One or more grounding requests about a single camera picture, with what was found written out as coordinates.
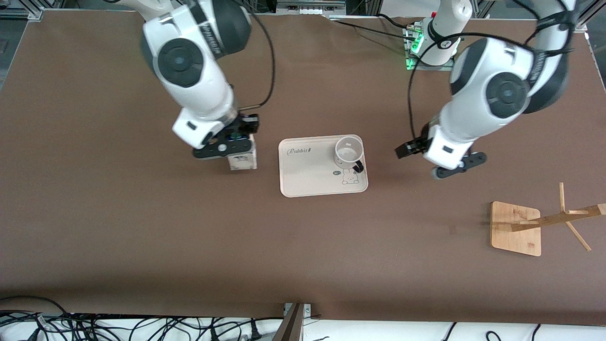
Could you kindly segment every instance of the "gray floor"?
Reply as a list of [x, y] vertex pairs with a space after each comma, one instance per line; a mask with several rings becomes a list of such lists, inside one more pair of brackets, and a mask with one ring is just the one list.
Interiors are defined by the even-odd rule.
[[[581, 0], [581, 7], [587, 0]], [[108, 4], [102, 0], [66, 0], [66, 8], [113, 9], [122, 10], [126, 7]], [[516, 8], [508, 1], [495, 2], [490, 10], [491, 18], [531, 19], [532, 17], [522, 8]], [[0, 19], [0, 90], [8, 73], [8, 67], [15, 55], [17, 46], [25, 29], [26, 21]], [[590, 44], [602, 75], [606, 78], [606, 8], [603, 8], [587, 25]]]

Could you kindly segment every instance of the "cup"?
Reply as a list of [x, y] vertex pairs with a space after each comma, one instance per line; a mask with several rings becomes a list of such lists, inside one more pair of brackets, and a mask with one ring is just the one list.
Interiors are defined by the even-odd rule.
[[342, 137], [335, 144], [335, 163], [342, 169], [353, 169], [357, 173], [364, 171], [360, 159], [364, 155], [364, 146], [359, 137]]

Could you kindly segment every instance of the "round black joint cover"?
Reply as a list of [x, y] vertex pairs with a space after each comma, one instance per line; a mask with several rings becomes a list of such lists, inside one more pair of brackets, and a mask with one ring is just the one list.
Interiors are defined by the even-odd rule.
[[158, 53], [158, 69], [167, 81], [191, 87], [200, 80], [204, 57], [191, 40], [176, 38], [168, 41]]
[[225, 54], [244, 50], [250, 36], [250, 24], [240, 5], [233, 0], [213, 0], [213, 10]]
[[527, 95], [528, 84], [510, 72], [496, 74], [486, 88], [490, 111], [499, 118], [508, 118], [520, 112]]

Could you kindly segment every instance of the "white tray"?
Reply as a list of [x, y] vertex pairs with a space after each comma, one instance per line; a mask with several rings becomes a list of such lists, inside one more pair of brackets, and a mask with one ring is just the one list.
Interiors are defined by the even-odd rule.
[[341, 169], [335, 164], [335, 144], [339, 135], [324, 137], [288, 138], [280, 142], [280, 190], [285, 197], [360, 193], [368, 188], [367, 165], [362, 156], [364, 171]]

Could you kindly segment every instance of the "white floor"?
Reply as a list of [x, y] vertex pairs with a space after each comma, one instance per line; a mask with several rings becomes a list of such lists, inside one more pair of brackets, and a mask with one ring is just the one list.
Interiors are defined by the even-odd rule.
[[[98, 322], [102, 326], [118, 326], [132, 328], [138, 320], [101, 320]], [[210, 319], [199, 319], [202, 326], [210, 323]], [[223, 319], [221, 323], [227, 321], [244, 322], [246, 319]], [[274, 333], [281, 320], [266, 320], [257, 322], [258, 330], [262, 335]], [[188, 319], [186, 323], [198, 325], [196, 319]], [[306, 320], [307, 325], [303, 330], [303, 341], [317, 341], [326, 338], [328, 341], [441, 341], [444, 339], [451, 323], [450, 322], [376, 322], [376, 321], [337, 321], [337, 320]], [[133, 341], [148, 340], [152, 334], [165, 324], [165, 319], [138, 328], [133, 334]], [[485, 341], [487, 331], [496, 332], [502, 341], [530, 341], [531, 335], [536, 325], [517, 324], [517, 323], [458, 323], [452, 331], [448, 341]], [[180, 326], [181, 330], [171, 330], [164, 341], [190, 341], [186, 332], [190, 333], [191, 340], [198, 337], [198, 332], [187, 327]], [[217, 334], [225, 331], [230, 326], [224, 326], [216, 330]], [[2, 341], [20, 341], [27, 338], [36, 329], [34, 322], [15, 323], [10, 326], [0, 328], [0, 339]], [[128, 340], [129, 331], [123, 329], [112, 330], [121, 340]], [[221, 341], [237, 340], [239, 330], [236, 328], [229, 333], [220, 336]], [[71, 334], [65, 336], [71, 340]], [[151, 339], [158, 340], [159, 334]], [[250, 337], [250, 324], [242, 327], [242, 336], [240, 341], [247, 340]], [[210, 333], [205, 333], [201, 341], [209, 341]], [[64, 341], [57, 333], [50, 334], [52, 341]], [[43, 334], [40, 333], [39, 341], [45, 341]], [[542, 325], [536, 333], [535, 341], [603, 341], [606, 340], [606, 327], [603, 326], [570, 326], [570, 325]], [[494, 336], [490, 341], [498, 341]]]

